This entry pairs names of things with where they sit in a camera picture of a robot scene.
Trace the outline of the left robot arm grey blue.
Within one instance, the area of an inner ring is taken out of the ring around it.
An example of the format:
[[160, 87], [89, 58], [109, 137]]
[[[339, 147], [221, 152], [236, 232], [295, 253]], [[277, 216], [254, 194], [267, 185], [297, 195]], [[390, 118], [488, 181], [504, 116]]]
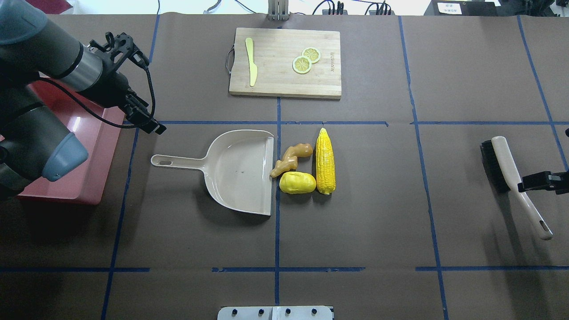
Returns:
[[24, 0], [0, 6], [1, 199], [40, 178], [51, 182], [88, 159], [88, 150], [32, 89], [49, 83], [104, 124], [162, 134], [155, 118], [150, 59], [126, 34], [85, 45]]

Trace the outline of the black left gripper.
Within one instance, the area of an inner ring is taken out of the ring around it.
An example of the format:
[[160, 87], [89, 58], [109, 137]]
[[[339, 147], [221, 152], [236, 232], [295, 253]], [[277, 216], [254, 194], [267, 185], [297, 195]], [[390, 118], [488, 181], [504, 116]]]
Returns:
[[161, 135], [167, 128], [148, 111], [148, 103], [130, 94], [130, 85], [125, 75], [111, 72], [100, 77], [87, 89], [87, 99], [103, 108], [124, 107], [126, 120], [144, 132]]

